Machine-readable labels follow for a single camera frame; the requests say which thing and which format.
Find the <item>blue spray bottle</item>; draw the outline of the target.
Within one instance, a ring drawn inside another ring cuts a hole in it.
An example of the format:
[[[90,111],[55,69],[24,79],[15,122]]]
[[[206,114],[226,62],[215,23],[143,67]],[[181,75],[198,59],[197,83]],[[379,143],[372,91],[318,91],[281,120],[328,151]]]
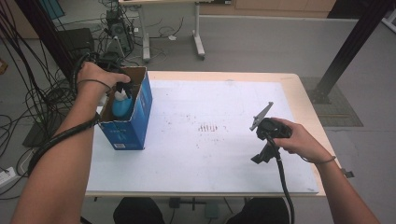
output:
[[[129,120],[132,116],[134,101],[129,97],[125,90],[114,93],[112,104],[112,114],[119,120]]]

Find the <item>black table crossbar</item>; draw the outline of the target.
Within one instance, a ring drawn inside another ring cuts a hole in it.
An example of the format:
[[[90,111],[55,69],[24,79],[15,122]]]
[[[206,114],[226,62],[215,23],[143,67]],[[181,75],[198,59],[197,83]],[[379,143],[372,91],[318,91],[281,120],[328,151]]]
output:
[[[186,200],[182,200],[179,197],[171,197],[168,201],[168,205],[170,208],[179,208],[182,204],[190,204],[191,210],[194,211],[197,205],[205,204],[205,202],[197,201],[195,198],[186,201]]]

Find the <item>person's right hand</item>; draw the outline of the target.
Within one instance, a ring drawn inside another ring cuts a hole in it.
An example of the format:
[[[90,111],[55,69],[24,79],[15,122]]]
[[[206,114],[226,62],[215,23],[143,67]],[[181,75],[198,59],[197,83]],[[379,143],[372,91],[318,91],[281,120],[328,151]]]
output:
[[[278,147],[283,147],[289,154],[297,154],[310,161],[326,161],[332,157],[332,154],[302,124],[287,119],[274,118],[274,120],[280,121],[292,130],[290,138],[274,139]]]

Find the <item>grey foot pedal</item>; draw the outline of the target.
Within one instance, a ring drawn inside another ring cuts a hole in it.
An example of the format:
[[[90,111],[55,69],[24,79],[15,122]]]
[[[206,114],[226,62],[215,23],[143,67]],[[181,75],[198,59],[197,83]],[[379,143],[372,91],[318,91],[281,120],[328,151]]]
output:
[[[209,219],[219,218],[219,205],[217,203],[208,202],[205,205],[205,217]]]

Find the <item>grey floor mat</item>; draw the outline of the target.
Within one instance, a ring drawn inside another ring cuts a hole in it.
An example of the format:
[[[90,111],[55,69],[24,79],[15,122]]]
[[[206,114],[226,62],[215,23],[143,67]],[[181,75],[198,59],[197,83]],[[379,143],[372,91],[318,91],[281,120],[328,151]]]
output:
[[[313,103],[323,127],[362,127],[363,124],[337,85],[328,94],[328,103]]]

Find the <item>white desk frame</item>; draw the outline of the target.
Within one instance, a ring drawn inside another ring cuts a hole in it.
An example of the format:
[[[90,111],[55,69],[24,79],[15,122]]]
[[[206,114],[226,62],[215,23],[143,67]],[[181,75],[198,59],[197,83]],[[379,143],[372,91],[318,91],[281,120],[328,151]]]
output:
[[[142,31],[142,60],[148,63],[151,59],[150,55],[150,38],[145,24],[144,6],[150,5],[175,5],[176,7],[182,4],[193,5],[194,28],[192,29],[192,38],[196,47],[197,55],[202,60],[205,58],[205,49],[202,39],[200,37],[200,3],[204,0],[118,0],[119,4],[124,7],[133,7],[137,10],[137,15],[141,25]]]

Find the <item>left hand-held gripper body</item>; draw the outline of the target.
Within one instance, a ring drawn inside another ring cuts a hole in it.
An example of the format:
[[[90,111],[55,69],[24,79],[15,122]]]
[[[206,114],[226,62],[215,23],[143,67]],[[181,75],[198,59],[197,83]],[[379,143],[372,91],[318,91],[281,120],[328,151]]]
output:
[[[107,71],[119,71],[124,58],[124,52],[119,39],[114,36],[106,47],[106,51],[99,57],[98,65]]]

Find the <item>black floor plate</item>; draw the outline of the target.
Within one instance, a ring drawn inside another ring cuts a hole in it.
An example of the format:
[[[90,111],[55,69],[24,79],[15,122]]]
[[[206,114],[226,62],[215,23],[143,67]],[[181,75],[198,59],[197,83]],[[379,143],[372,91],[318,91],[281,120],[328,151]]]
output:
[[[29,133],[23,140],[25,147],[40,147],[51,139],[60,126],[59,122],[35,122]]]

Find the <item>white paper sheet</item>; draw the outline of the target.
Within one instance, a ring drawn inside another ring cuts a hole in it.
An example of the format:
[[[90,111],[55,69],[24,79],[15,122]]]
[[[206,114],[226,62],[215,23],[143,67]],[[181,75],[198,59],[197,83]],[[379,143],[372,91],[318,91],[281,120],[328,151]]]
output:
[[[97,129],[89,193],[318,192],[310,165],[297,156],[282,153],[282,171],[276,161],[251,160],[265,145],[249,129],[253,117],[273,102],[269,116],[293,118],[280,83],[153,80],[150,86],[144,149],[116,150]]]

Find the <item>blue cardboard box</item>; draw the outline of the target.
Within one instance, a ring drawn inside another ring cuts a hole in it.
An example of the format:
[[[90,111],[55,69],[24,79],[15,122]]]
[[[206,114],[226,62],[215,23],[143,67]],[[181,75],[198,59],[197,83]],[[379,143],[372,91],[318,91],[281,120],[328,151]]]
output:
[[[134,107],[129,120],[119,120],[112,114],[112,104],[116,88],[109,94],[100,111],[99,126],[116,150],[141,150],[144,148],[152,93],[148,70],[144,66],[124,67],[123,71],[133,83]]]

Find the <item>person's left hand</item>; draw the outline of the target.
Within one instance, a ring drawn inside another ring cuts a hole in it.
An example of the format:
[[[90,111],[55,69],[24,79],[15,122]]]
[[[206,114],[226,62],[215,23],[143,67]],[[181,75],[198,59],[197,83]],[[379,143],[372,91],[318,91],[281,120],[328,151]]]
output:
[[[107,72],[95,63],[85,62],[78,71],[77,83],[83,79],[89,78],[101,80],[111,88],[116,85],[117,82],[128,83],[131,80],[127,75]],[[78,93],[95,93],[99,95],[108,92],[105,86],[95,82],[82,83],[77,86],[77,90]]]

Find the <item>black box on floor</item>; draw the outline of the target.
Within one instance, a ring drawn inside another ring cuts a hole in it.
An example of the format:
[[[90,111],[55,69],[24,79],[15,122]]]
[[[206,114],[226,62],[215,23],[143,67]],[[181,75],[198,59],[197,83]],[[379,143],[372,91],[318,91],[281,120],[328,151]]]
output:
[[[78,28],[58,32],[73,62],[86,53],[94,52],[94,40],[89,28]]]

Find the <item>black band on wrist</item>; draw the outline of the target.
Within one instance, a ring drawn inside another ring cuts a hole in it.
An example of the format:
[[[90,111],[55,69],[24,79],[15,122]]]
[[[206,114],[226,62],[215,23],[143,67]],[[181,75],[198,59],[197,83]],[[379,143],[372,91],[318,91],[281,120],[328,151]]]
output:
[[[331,162],[331,161],[335,161],[337,158],[336,158],[336,156],[332,156],[329,160],[326,160],[326,161],[310,161],[310,160],[308,160],[307,158],[304,158],[304,157],[302,157],[302,156],[300,156],[300,158],[303,160],[303,161],[306,161],[306,162],[309,162],[309,163],[312,163],[312,164],[315,164],[315,165],[318,165],[318,164],[325,164],[325,163],[328,163],[328,162]]]
[[[112,88],[111,88],[110,86],[108,86],[105,82],[103,82],[103,81],[101,81],[101,80],[97,80],[97,79],[91,79],[91,78],[89,78],[89,79],[83,79],[83,80],[79,81],[79,82],[77,83],[77,86],[79,86],[79,85],[82,84],[82,83],[86,83],[86,82],[95,82],[95,83],[99,83],[99,84],[102,84],[103,86],[106,87],[106,91],[111,91],[111,90],[112,90]]]

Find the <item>black band on left wrist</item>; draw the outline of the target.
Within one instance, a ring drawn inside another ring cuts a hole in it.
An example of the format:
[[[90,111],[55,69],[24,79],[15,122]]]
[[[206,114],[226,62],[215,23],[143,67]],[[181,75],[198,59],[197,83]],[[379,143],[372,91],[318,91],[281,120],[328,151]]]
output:
[[[83,79],[83,80],[79,81],[79,82],[77,83],[77,86],[79,86],[79,85],[82,84],[82,83],[86,83],[86,82],[95,82],[95,83],[99,83],[99,84],[102,84],[103,86],[106,87],[106,91],[111,91],[111,90],[112,90],[112,88],[111,88],[110,86],[108,86],[105,82],[103,82],[103,81],[101,81],[101,80],[97,80],[97,79],[91,79],[91,78],[89,78],[89,79]]]

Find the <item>black metal post with base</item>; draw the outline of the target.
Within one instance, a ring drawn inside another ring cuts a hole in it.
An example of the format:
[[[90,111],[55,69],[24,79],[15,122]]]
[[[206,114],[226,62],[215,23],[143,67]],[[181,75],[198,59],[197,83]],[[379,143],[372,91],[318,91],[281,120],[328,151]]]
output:
[[[339,49],[316,87],[307,94],[312,104],[328,104],[328,95],[396,0],[373,0]]]

